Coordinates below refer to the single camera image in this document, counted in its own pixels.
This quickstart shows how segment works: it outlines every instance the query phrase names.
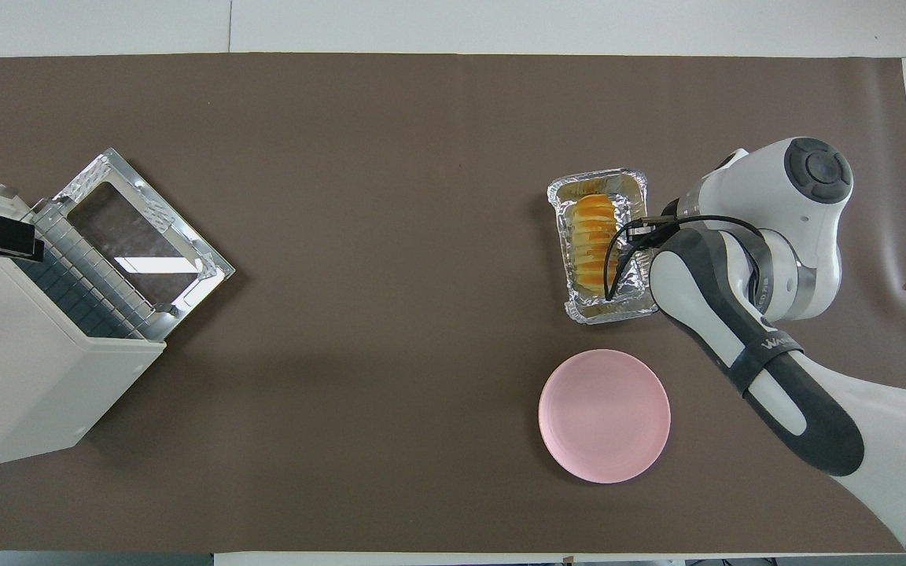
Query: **brown surface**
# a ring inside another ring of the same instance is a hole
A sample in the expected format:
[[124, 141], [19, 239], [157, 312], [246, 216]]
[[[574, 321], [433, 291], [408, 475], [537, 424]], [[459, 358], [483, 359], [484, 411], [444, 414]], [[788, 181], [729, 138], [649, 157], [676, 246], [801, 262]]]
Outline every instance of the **brown surface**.
[[[906, 387], [899, 61], [454, 55], [0, 60], [0, 182], [114, 146], [238, 268], [71, 450], [0, 465], [0, 549], [897, 551], [661, 315], [565, 316], [544, 187], [618, 165], [658, 211], [736, 147], [851, 160], [845, 280], [784, 325]], [[657, 372], [672, 434], [593, 486], [540, 443], [551, 370]]]

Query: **pink plate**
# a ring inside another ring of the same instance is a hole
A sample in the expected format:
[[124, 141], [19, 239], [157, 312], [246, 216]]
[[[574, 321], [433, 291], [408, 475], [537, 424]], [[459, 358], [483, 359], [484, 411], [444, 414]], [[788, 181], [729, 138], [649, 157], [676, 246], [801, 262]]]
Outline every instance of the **pink plate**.
[[563, 362], [540, 394], [540, 436], [574, 476], [631, 480], [669, 437], [669, 400], [658, 377], [621, 351], [590, 350]]

